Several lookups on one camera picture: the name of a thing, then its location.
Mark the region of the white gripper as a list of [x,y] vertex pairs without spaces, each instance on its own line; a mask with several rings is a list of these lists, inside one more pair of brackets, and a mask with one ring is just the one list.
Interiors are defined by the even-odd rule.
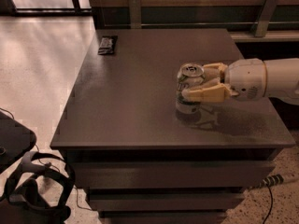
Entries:
[[266,67],[259,59],[238,60],[229,66],[224,63],[209,63],[203,69],[205,81],[224,80],[231,89],[222,83],[208,88],[184,89],[181,94],[188,102],[221,103],[231,96],[238,101],[255,101],[264,95]]

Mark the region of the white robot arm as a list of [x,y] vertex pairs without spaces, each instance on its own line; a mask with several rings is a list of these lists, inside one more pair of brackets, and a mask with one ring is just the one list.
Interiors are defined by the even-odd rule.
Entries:
[[299,102],[299,59],[238,60],[224,63],[185,63],[178,71],[177,95],[184,103],[217,103],[275,97]]

